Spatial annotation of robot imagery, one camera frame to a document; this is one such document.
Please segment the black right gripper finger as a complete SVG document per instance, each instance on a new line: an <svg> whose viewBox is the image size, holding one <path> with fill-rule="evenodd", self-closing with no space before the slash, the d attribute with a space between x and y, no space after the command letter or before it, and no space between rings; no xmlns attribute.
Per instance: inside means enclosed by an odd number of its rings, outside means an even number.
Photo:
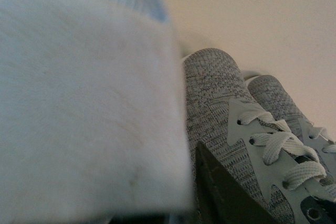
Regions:
<svg viewBox="0 0 336 224"><path fill-rule="evenodd" d="M203 223L278 223L201 142L195 150L195 167Z"/></svg>

